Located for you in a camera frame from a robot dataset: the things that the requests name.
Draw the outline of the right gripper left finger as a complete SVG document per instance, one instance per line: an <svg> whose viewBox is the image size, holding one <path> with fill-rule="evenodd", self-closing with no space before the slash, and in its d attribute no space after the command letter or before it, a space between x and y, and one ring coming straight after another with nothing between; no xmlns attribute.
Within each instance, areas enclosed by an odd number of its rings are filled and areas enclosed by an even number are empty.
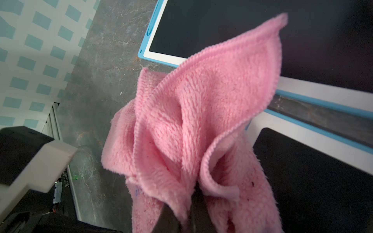
<svg viewBox="0 0 373 233"><path fill-rule="evenodd" d="M154 226L152 233L180 233L181 225L179 220L174 215L172 209L167 205L163 204L160 216L156 225Z"/></svg>

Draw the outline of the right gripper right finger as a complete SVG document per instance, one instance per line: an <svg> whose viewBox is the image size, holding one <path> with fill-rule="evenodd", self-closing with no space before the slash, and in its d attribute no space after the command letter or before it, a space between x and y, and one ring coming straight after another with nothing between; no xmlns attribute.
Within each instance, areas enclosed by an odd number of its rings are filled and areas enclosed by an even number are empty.
<svg viewBox="0 0 373 233"><path fill-rule="evenodd" d="M190 229L192 233L217 233L210 219L202 190L197 183L191 197Z"/></svg>

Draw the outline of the pink cleaning cloth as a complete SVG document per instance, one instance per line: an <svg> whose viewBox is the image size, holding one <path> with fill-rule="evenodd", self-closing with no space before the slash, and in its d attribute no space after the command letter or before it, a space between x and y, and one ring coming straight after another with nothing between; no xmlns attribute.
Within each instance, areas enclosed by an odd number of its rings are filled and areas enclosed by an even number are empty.
<svg viewBox="0 0 373 233"><path fill-rule="evenodd" d="M163 204L191 232L198 183L218 233L280 233L272 188L245 127L271 102L282 65L282 13L207 47L170 73L143 69L111 121L102 165L125 176L132 231L150 233Z"/></svg>

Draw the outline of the blue front drawing tablet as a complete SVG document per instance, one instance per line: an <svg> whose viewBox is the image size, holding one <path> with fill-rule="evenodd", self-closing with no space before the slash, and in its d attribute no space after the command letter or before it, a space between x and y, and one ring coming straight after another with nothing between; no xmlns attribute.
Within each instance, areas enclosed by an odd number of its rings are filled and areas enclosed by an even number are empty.
<svg viewBox="0 0 373 233"><path fill-rule="evenodd" d="M246 128L286 233L370 233L373 149L265 110Z"/></svg>

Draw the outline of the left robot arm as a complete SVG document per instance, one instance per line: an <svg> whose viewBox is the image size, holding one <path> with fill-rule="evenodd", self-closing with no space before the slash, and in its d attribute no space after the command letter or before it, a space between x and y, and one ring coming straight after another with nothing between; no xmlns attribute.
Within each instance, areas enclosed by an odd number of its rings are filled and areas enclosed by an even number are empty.
<svg viewBox="0 0 373 233"><path fill-rule="evenodd" d="M112 233L58 212L61 176L77 149L25 126L1 129L2 233Z"/></svg>

